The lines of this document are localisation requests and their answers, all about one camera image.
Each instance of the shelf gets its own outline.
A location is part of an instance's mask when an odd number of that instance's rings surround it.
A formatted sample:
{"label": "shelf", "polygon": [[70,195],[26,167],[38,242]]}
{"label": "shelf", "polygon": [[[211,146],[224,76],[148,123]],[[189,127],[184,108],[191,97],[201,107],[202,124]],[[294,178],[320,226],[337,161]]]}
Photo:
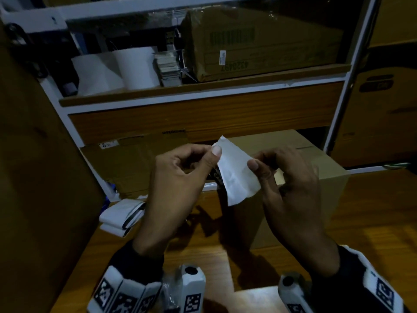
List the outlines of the shelf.
{"label": "shelf", "polygon": [[232,1],[238,0],[108,0],[19,12],[8,12],[0,5],[0,15],[4,24],[18,24],[29,34],[66,30],[66,22],[71,20],[97,19]]}
{"label": "shelf", "polygon": [[[281,71],[277,73],[266,73],[262,75],[256,76],[248,76],[248,77],[241,77],[241,78],[233,78],[233,79],[226,79],[220,81],[211,81],[205,83],[196,83],[196,84],[188,84],[182,85],[179,87],[157,87],[152,89],[144,89],[144,90],[117,90],[111,91],[107,93],[101,93],[96,95],[89,95],[89,96],[75,96],[75,97],[67,97],[61,99],[60,105],[63,107],[70,107],[70,106],[77,106],[77,105],[89,105],[89,104],[97,104],[97,103],[107,103],[107,102],[116,102],[116,101],[125,101],[125,100],[132,100],[132,99],[140,99],[140,98],[149,98],[149,97],[156,97],[162,95],[174,95],[179,93],[191,93],[191,92],[201,92],[206,90],[215,90],[215,89],[224,89],[224,88],[231,88],[231,87],[243,87],[248,85],[259,85],[265,83],[273,83],[277,81],[286,81],[286,80],[297,80],[297,79],[305,79],[305,78],[312,78],[312,77],[320,77],[320,76],[329,76],[338,75],[347,73],[350,71],[351,65],[349,64],[331,64],[325,66],[317,66],[317,67],[309,67],[309,68],[302,68],[302,69],[294,69],[294,70],[287,70]],[[328,79],[323,78],[321,81],[317,83],[328,83]]]}

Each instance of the wooden tabletop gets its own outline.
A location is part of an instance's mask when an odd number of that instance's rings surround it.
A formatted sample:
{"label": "wooden tabletop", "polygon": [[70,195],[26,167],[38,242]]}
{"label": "wooden tabletop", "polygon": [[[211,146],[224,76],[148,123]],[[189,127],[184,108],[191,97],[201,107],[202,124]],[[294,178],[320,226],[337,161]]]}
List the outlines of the wooden tabletop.
{"label": "wooden tabletop", "polygon": [[[412,312],[417,311],[416,189],[417,176],[406,170],[353,175],[328,228],[338,243],[362,251]],[[282,246],[239,248],[230,212],[222,209],[217,192],[202,193],[168,246],[165,271],[183,263],[202,268],[205,312],[286,312],[276,287],[280,274],[307,273]],[[122,239],[97,229],[51,312],[85,312],[109,259],[133,235]]]}

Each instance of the stack of papers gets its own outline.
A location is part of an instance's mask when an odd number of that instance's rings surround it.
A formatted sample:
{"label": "stack of papers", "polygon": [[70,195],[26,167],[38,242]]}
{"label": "stack of papers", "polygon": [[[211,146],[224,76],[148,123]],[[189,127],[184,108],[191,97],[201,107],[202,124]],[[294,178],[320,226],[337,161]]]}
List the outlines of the stack of papers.
{"label": "stack of papers", "polygon": [[159,70],[159,78],[164,87],[182,85],[181,69],[175,51],[155,53],[155,61]]}
{"label": "stack of papers", "polygon": [[125,237],[143,216],[145,202],[140,200],[123,199],[109,207],[100,215],[103,224],[100,229],[119,237]]}

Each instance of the white paper roll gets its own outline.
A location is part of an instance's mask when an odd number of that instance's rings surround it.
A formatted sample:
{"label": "white paper roll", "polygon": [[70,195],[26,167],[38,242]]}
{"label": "white paper roll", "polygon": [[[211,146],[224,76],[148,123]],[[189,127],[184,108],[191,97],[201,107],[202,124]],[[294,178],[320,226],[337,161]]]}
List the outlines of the white paper roll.
{"label": "white paper roll", "polygon": [[80,78],[78,95],[97,94],[124,87],[119,65],[112,52],[82,55],[71,60]]}
{"label": "white paper roll", "polygon": [[154,70],[154,50],[152,47],[136,47],[115,50],[125,87],[128,90],[147,89],[159,86],[159,78]]}

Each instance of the person's right hand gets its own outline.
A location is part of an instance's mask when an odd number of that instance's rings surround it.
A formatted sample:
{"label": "person's right hand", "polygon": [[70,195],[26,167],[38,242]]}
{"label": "person's right hand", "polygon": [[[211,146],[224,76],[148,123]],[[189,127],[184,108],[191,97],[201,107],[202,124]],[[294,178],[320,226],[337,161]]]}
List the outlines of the person's right hand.
{"label": "person's right hand", "polygon": [[[259,152],[247,165],[259,179],[266,220],[277,239],[308,271],[334,275],[339,252],[324,231],[319,178],[312,165],[291,147]],[[274,179],[278,168],[285,179],[280,187]]]}

